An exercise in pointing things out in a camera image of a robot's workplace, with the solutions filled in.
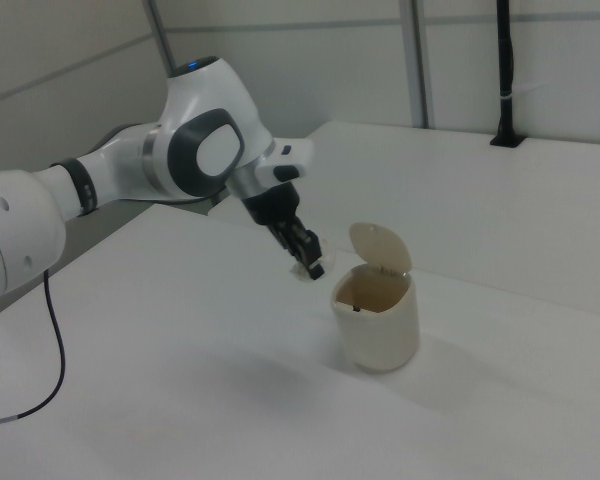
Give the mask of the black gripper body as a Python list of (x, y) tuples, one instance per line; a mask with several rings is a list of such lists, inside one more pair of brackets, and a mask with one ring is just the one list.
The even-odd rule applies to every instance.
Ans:
[(296, 218), (299, 203), (299, 194), (291, 182), (242, 201), (253, 221), (261, 226), (291, 223)]

